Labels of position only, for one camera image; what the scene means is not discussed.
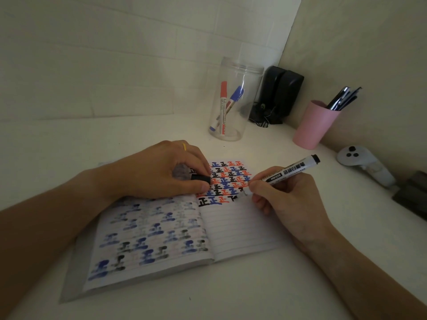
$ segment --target notebook page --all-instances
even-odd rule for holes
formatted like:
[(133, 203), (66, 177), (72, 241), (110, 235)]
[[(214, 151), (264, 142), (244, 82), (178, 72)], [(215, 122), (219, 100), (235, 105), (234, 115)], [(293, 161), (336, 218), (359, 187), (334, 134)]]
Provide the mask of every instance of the notebook page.
[(213, 161), (211, 172), (211, 189), (197, 200), (215, 261), (289, 243), (275, 216), (264, 216), (250, 197), (235, 198), (252, 176), (242, 161)]
[(99, 218), (83, 291), (213, 257), (194, 195), (124, 198)]

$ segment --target jar rim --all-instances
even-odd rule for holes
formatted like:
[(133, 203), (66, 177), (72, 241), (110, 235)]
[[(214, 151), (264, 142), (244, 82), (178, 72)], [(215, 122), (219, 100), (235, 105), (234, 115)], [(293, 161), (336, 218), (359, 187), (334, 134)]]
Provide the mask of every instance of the jar rim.
[(262, 75), (264, 73), (264, 66), (254, 64), (246, 60), (234, 59), (230, 57), (224, 57), (221, 61), (221, 66), (232, 67), (234, 69), (252, 74)]

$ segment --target blue marker cap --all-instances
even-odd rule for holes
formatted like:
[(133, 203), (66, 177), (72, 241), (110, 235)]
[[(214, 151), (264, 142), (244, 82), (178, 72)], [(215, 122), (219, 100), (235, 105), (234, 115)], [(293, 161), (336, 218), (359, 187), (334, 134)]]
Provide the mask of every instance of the blue marker cap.
[(243, 89), (241, 86), (238, 86), (238, 88), (234, 91), (233, 95), (230, 96), (230, 100), (237, 102), (242, 97), (244, 91), (245, 89)]

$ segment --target blank lined page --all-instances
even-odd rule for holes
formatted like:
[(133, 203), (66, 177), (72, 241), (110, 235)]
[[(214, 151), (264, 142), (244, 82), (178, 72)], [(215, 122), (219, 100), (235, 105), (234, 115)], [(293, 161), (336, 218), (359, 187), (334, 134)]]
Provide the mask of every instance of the blank lined page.
[(198, 196), (215, 261), (274, 249), (290, 242), (275, 215), (265, 216), (251, 198), (239, 196), (252, 173), (242, 161), (211, 163), (211, 189)]

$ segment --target pink pen holder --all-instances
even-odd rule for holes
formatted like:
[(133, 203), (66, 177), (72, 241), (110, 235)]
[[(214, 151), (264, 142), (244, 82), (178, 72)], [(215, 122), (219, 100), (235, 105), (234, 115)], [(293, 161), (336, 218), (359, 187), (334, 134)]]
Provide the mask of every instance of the pink pen holder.
[(339, 113), (340, 111), (327, 109), (322, 101), (310, 101), (293, 137), (293, 142), (305, 149), (315, 149)]

